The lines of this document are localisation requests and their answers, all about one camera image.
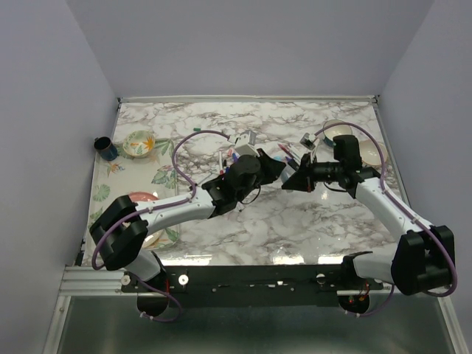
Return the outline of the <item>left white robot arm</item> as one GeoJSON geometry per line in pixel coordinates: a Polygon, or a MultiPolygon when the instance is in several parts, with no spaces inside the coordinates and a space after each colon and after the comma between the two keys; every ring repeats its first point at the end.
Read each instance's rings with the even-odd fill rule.
{"type": "Polygon", "coordinates": [[[149,234],[187,221],[224,215],[253,190],[275,182],[284,168],[285,162],[259,149],[254,156],[240,156],[227,173],[202,186],[192,185],[186,195],[148,202],[133,202],[129,195],[116,198],[89,228],[95,242],[92,268],[115,271],[141,265],[139,284],[147,291],[158,290],[164,275],[158,269],[157,257],[142,251],[149,234]]]}

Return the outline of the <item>light blue highlighter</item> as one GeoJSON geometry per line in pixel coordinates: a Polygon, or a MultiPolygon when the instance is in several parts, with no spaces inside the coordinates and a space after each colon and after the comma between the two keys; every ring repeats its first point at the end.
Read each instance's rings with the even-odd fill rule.
{"type": "Polygon", "coordinates": [[[284,184],[296,171],[289,165],[286,165],[280,174],[280,180],[284,184]]]}

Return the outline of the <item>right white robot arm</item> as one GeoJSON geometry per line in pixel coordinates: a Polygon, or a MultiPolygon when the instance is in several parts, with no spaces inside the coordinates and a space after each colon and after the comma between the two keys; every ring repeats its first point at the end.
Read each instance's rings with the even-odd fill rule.
{"type": "Polygon", "coordinates": [[[368,208],[397,242],[392,255],[367,251],[346,256],[339,271],[341,284],[354,289],[371,278],[395,285],[404,295],[434,296],[440,287],[451,294],[457,287],[452,231],[414,213],[392,194],[377,170],[363,167],[355,136],[337,136],[333,144],[334,162],[317,162],[306,153],[282,188],[311,192],[319,182],[336,182],[368,208]]]}

